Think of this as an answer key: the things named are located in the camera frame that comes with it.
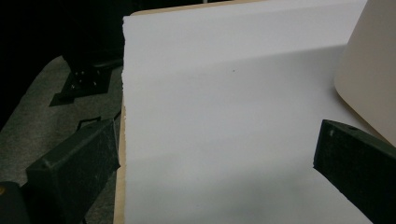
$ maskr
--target black plastic bracket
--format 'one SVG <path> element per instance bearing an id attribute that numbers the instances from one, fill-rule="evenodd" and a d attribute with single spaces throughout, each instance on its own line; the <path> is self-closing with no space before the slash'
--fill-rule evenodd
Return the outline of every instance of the black plastic bracket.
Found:
<path id="1" fill-rule="evenodd" d="M 62 91 L 56 93 L 49 106 L 73 104 L 75 98 L 108 92 L 112 69 L 72 71 Z"/>
<path id="2" fill-rule="evenodd" d="M 77 224 L 120 168 L 113 119 L 86 125 L 26 168 L 32 224 Z"/>
<path id="3" fill-rule="evenodd" d="M 15 182 L 0 182 L 0 223 L 30 224 L 20 185 Z"/>
<path id="4" fill-rule="evenodd" d="M 314 168 L 374 223 L 396 223 L 396 147 L 323 120 Z"/>

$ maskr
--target white board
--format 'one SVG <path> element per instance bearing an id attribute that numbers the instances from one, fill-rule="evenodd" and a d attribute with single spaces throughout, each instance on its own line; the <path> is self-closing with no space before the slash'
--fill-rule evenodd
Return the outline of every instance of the white board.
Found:
<path id="1" fill-rule="evenodd" d="M 125 223 L 370 223 L 313 169 L 323 119 L 370 131 L 333 85 L 364 4 L 125 18 Z"/>

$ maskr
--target white surface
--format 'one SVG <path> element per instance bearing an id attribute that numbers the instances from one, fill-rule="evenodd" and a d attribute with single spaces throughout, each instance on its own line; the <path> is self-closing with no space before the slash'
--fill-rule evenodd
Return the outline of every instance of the white surface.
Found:
<path id="1" fill-rule="evenodd" d="M 333 86 L 364 4 L 125 18 L 125 223 L 370 223 L 312 168 L 323 119 L 367 130 Z"/>
<path id="2" fill-rule="evenodd" d="M 396 146 L 396 1 L 367 3 L 336 73 L 340 95 Z"/>

